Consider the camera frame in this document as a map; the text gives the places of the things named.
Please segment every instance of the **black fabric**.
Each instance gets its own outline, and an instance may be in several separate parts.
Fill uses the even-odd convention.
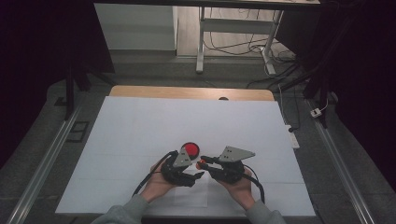
[[[46,102],[49,85],[73,64],[114,72],[93,3],[0,3],[0,147],[3,165]]]
[[[334,57],[336,112],[396,189],[394,1],[367,1]]]

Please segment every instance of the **white adapter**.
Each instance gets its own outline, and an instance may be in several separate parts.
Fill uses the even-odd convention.
[[[319,117],[320,115],[321,115],[321,112],[320,112],[319,108],[316,108],[316,109],[311,110],[311,116],[312,116],[313,118],[317,118],[317,117]]]

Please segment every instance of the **sleeve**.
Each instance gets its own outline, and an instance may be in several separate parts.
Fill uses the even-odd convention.
[[[252,224],[286,224],[279,211],[271,212],[262,201],[255,202],[246,215]]]
[[[140,224],[148,206],[149,203],[136,194],[124,206],[112,206],[106,214],[97,218],[92,224]]]

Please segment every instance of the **red button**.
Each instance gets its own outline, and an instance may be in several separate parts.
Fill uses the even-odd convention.
[[[199,147],[195,143],[189,142],[184,144],[182,147],[186,148],[187,154],[189,154],[190,160],[195,160],[199,155]]]

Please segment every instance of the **desk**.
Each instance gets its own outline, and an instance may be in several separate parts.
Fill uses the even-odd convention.
[[[218,156],[226,146],[255,152],[244,164],[256,171],[267,206],[284,216],[315,215],[271,92],[122,86],[105,99],[56,213],[100,214],[126,203],[149,167],[186,142],[206,156]],[[187,172],[197,171],[191,166]],[[260,198],[257,188],[252,192]],[[245,216],[208,172],[192,188],[169,191],[145,215]]]

